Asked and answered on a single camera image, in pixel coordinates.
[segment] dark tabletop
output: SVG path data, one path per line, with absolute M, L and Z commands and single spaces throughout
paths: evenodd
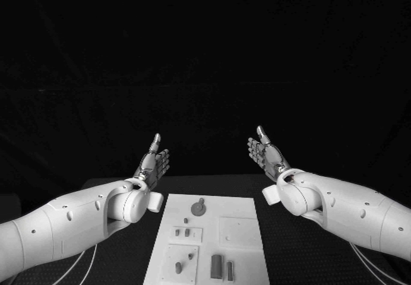
M 83 189 L 122 179 L 125 178 L 92 179 Z M 155 189 L 165 195 L 161 213 L 148 211 L 136 224 L 99 244 L 84 285 L 143 284 L 168 194 L 255 198 L 272 284 L 379 284 L 350 242 L 325 231 L 314 221 L 291 214 L 282 203 L 269 206 L 262 190 L 270 185 L 272 180 L 265 174 L 165 176 Z M 400 279 L 386 255 L 360 249 L 374 264 Z M 80 263 L 60 282 L 61 285 L 81 283 L 93 255 L 94 247 L 86 251 Z M 15 285 L 53 285 L 77 258 L 79 255 L 28 269 L 19 274 Z M 383 280 L 387 284 L 394 284 L 389 278 Z

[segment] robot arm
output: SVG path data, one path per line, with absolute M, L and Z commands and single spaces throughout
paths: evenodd
M 164 195 L 152 190 L 171 168 L 168 150 L 158 154 L 159 142 L 158 134 L 133 178 L 70 193 L 0 224 L 0 282 L 84 252 L 136 223 L 146 209 L 159 212 Z
M 411 209 L 376 190 L 293 169 L 262 126 L 262 143 L 250 139 L 250 156 L 278 185 L 263 190 L 296 216 L 354 244 L 411 261 Z

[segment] white cable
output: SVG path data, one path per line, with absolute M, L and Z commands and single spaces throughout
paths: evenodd
M 76 263 L 73 264 L 71 268 L 68 269 L 68 271 L 66 272 L 64 276 L 61 277 L 61 279 L 54 283 L 54 285 L 57 285 L 63 279 L 67 277 L 67 274 L 71 272 L 73 268 L 76 267 L 77 263 L 80 262 L 81 257 L 84 256 L 86 251 L 81 253 Z
M 94 257 L 96 257 L 96 255 L 97 255 L 97 245 L 96 245 L 96 247 L 94 247 L 93 262 L 94 262 Z M 89 272 L 90 272 L 90 270 L 93 269 L 93 262 L 90 263 Z
M 350 244 L 351 244 L 351 247 L 354 248 L 354 252 L 355 252 L 355 254 L 358 255 L 358 258 L 360 258 L 360 260 L 363 261 L 364 265 L 367 266 L 368 270 L 371 271 L 371 273 L 374 274 L 374 276 L 377 277 L 377 279 L 380 280 L 380 282 L 381 282 L 384 285 L 387 285 L 386 282 L 384 282 L 384 281 L 380 279 L 380 277 L 377 276 L 377 274 L 373 272 L 373 270 L 371 270 L 371 268 L 368 267 L 366 261 L 363 260 L 363 257 L 360 256 L 358 251 L 355 250 L 354 244 L 353 244 L 353 243 L 350 243 Z
M 355 251 L 358 251 L 358 253 L 363 255 L 363 257 L 366 258 L 366 260 L 370 262 L 370 264 L 374 266 L 374 268 L 396 282 L 399 282 L 403 285 L 409 285 L 407 283 L 402 282 L 400 280 L 397 280 L 396 278 L 393 278 L 376 265 L 374 263 L 368 260 L 368 258 L 364 256 L 361 250 L 358 249 L 357 245 L 351 243 L 351 246 L 354 247 Z

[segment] table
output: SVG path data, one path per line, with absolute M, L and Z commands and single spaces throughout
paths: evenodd
M 83 189 L 122 179 L 126 178 L 92 179 Z M 272 284 L 379 284 L 350 243 L 314 221 L 292 215 L 282 203 L 269 206 L 262 190 L 270 185 L 272 180 L 265 174 L 165 176 L 155 189 L 165 195 L 161 213 L 148 211 L 136 224 L 99 244 L 84 285 L 143 284 L 168 194 L 255 198 Z M 374 264 L 399 279 L 384 254 L 360 249 Z M 81 283 L 93 255 L 94 247 L 86 251 L 61 285 Z M 28 269 L 19 274 L 15 285 L 53 285 L 77 258 L 79 255 Z

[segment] white board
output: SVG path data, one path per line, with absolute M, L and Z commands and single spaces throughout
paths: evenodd
M 201 198 L 207 211 L 197 217 L 191 206 Z M 195 251 L 198 254 L 190 259 L 188 252 Z M 221 281 L 211 279 L 216 254 L 223 255 Z M 227 261 L 234 262 L 234 283 L 227 281 Z M 177 274 L 178 262 L 182 264 L 181 274 Z M 255 200 L 169 194 L 145 285 L 217 283 L 270 285 Z

